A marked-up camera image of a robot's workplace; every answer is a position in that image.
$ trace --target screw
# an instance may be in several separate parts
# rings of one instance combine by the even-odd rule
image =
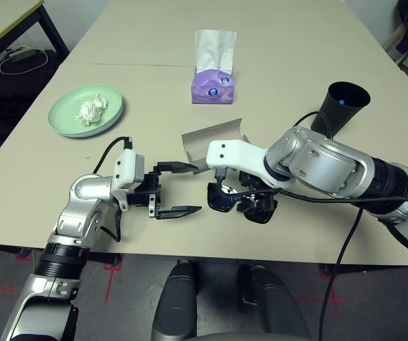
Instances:
[[[297,174],[299,174],[301,177],[303,177],[303,178],[306,177],[306,173],[305,173],[303,170],[296,168],[296,172],[297,172]]]

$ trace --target tissue box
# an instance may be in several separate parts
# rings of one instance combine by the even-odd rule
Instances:
[[[191,84],[191,102],[207,104],[232,104],[234,81],[232,75],[210,69],[196,73]]]

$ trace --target table leg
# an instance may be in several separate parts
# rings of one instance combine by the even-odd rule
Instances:
[[[70,54],[70,51],[63,42],[62,37],[60,37],[57,28],[55,28],[44,6],[38,7],[36,11],[40,14],[40,20],[38,20],[38,23],[41,25],[43,31],[45,31],[49,41],[53,44],[55,51],[60,56],[61,60],[64,61]]]

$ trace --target cable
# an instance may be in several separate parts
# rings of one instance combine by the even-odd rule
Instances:
[[[114,213],[114,221],[116,225],[116,234],[112,233],[111,230],[107,229],[104,226],[101,226],[100,229],[103,232],[106,232],[113,240],[115,240],[117,243],[120,242],[120,239],[122,238],[121,232],[120,232],[120,220],[122,218],[122,210],[120,210],[120,207],[117,206],[117,210]]]
[[[97,266],[97,268],[95,269],[94,273],[89,277],[89,279],[87,279],[87,281],[80,287],[80,292],[82,292],[83,288],[86,287],[86,285],[92,280],[92,278],[95,277],[95,275],[97,274],[97,272],[103,267],[103,264],[99,264]]]
[[[330,139],[330,140],[333,140],[333,135],[332,135],[332,129],[331,129],[331,127],[332,127],[332,125],[331,125],[331,122],[329,121],[329,118],[327,117],[327,115],[324,113],[324,112],[321,112],[321,111],[316,111],[316,112],[311,112],[311,113],[309,113],[309,114],[307,114],[307,115],[305,115],[305,116],[302,116],[302,118],[301,119],[299,119],[296,123],[295,123],[295,125],[293,125],[293,126],[298,126],[304,119],[306,119],[306,118],[308,118],[308,117],[310,117],[310,116],[312,116],[312,115],[318,115],[319,117],[321,117],[323,120],[324,120],[324,124],[326,125],[326,137],[328,138],[328,139]]]
[[[364,198],[340,198],[340,199],[320,199],[318,197],[307,197],[305,195],[300,195],[296,193],[289,192],[282,188],[268,188],[265,190],[248,190],[247,192],[240,192],[234,194],[226,194],[228,197],[243,198],[245,196],[253,194],[267,194],[267,193],[280,193],[287,197],[293,197],[294,199],[303,200],[306,202],[315,202],[318,204],[362,204],[369,202],[399,202],[408,201],[408,197],[405,196],[392,196],[392,197],[364,197]]]
[[[363,213],[363,208],[360,208],[358,215],[354,220],[353,226],[351,227],[351,230],[349,231],[348,236],[346,237],[346,240],[343,243],[343,246],[341,247],[340,254],[338,255],[338,258],[337,258],[337,262],[335,263],[335,266],[333,267],[331,277],[329,278],[329,282],[327,283],[326,294],[324,295],[323,306],[321,308],[321,314],[319,315],[319,336],[318,336],[319,341],[323,341],[324,317],[326,315],[327,303],[329,301],[329,296],[331,294],[332,285],[333,285],[333,282],[335,281],[335,276],[337,274],[338,267],[340,266],[341,259],[343,258],[346,248],[348,247],[349,241],[353,237],[355,229],[359,225],[359,221],[360,221],[360,218],[362,217],[362,213]]]
[[[22,48],[21,48],[21,49],[18,49],[18,50],[27,49],[27,48],[30,48],[30,47],[28,47],[28,46],[22,46]],[[35,50],[35,51],[41,51],[41,52],[44,54],[44,56],[45,56],[45,62],[44,62],[43,64],[40,64],[40,65],[35,66],[35,67],[32,67],[31,69],[26,70],[26,71],[22,71],[22,72],[4,72],[4,71],[2,71],[2,65],[5,64],[6,62],[8,62],[8,61],[11,59],[11,57],[8,57],[8,58],[5,59],[4,61],[0,62],[0,73],[1,73],[2,75],[10,75],[10,76],[14,76],[14,75],[24,75],[24,74],[26,74],[26,73],[29,73],[30,71],[34,71],[34,70],[36,70],[36,69],[38,69],[38,68],[40,68],[40,67],[43,67],[43,66],[45,66],[46,64],[48,64],[49,57],[48,57],[48,54],[47,54],[44,50],[41,50],[41,49],[39,49],[39,48],[30,48],[30,49],[31,49],[31,50]]]
[[[104,153],[102,155],[102,157],[100,158],[100,160],[98,161],[98,164],[95,166],[95,169],[93,170],[94,174],[97,174],[98,170],[100,169],[101,165],[103,164],[107,154],[109,153],[109,151],[112,149],[112,147],[115,146],[115,144],[119,141],[123,141],[124,142],[124,148],[127,149],[132,149],[132,142],[131,142],[131,137],[126,137],[126,136],[120,136],[118,138],[116,138],[115,140],[113,140],[113,142],[111,142],[108,147],[106,147],[106,149],[104,150]]]

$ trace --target red tape marking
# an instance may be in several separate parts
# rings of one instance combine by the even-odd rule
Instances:
[[[0,293],[18,293],[16,289],[4,288],[0,286]]]
[[[106,287],[106,295],[104,295],[104,304],[107,303],[109,300],[109,293],[111,293],[111,285],[112,285],[112,277],[114,275],[114,271],[111,271],[109,274],[109,280],[107,282],[107,287]]]
[[[106,287],[106,293],[104,295],[104,304],[106,304],[109,300],[109,295],[111,293],[111,287],[112,287],[112,278],[114,277],[114,271],[121,271],[122,270],[122,263],[124,262],[124,255],[120,255],[120,262],[117,266],[110,266],[110,265],[105,265],[103,270],[109,271],[109,280],[107,282],[107,287]]]
[[[17,260],[17,261],[30,261],[30,260],[32,259],[32,252],[33,252],[33,251],[30,251],[26,257],[16,256],[16,257],[14,257],[14,258],[15,258],[15,260]]]
[[[122,269],[122,263],[124,262],[124,255],[120,255],[120,262],[117,264],[117,266],[110,266],[110,265],[105,265],[103,270],[109,270],[109,271],[120,271]]]
[[[297,303],[322,303],[324,302],[323,298],[317,297],[297,297],[295,298]],[[331,303],[350,303],[351,300],[347,298],[329,298],[328,300]]]
[[[334,311],[338,311],[338,301],[335,296],[335,291],[333,290],[333,288],[331,289],[331,302],[333,303]]]

